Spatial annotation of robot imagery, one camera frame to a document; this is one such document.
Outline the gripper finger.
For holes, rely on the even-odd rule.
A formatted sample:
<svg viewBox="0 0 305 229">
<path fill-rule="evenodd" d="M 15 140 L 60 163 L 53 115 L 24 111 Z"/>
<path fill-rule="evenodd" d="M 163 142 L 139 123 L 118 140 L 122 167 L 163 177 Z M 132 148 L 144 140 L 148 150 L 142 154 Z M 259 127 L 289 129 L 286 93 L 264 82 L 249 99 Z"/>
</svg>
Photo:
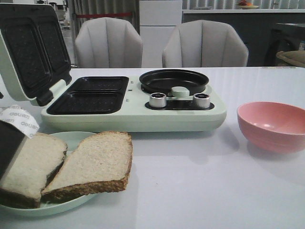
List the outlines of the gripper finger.
<svg viewBox="0 0 305 229">
<path fill-rule="evenodd" d="M 35 118 L 19 105 L 0 109 L 0 178 L 4 179 L 26 140 L 39 130 Z"/>
</svg>

